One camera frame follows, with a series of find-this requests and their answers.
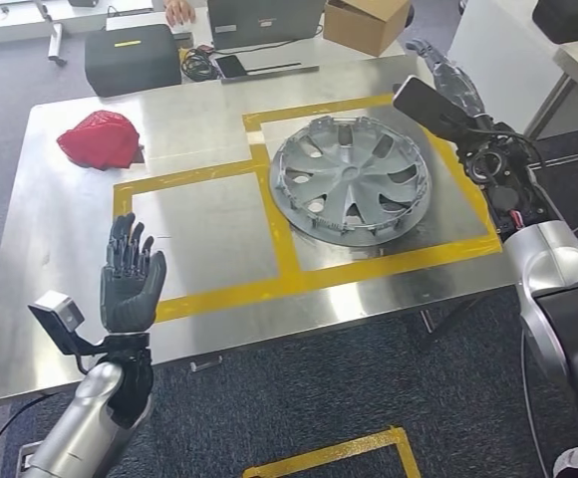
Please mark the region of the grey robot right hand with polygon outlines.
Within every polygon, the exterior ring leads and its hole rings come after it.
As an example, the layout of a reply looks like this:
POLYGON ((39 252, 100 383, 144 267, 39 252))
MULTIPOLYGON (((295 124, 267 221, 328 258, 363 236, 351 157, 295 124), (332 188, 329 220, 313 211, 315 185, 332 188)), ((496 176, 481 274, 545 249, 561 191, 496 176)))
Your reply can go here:
POLYGON ((485 107, 475 85, 463 70, 424 39, 413 39, 405 44, 425 61, 431 72, 437 91, 461 108, 470 117, 485 114, 485 107))

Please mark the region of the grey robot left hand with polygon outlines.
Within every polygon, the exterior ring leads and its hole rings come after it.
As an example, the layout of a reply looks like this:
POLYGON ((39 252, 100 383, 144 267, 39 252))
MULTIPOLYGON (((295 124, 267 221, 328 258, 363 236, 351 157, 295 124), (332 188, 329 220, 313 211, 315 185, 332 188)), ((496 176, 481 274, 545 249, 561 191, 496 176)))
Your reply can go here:
POLYGON ((144 225, 129 212, 113 219, 101 269, 100 317, 111 334, 142 333, 156 319, 167 265, 154 239, 142 239, 144 225))

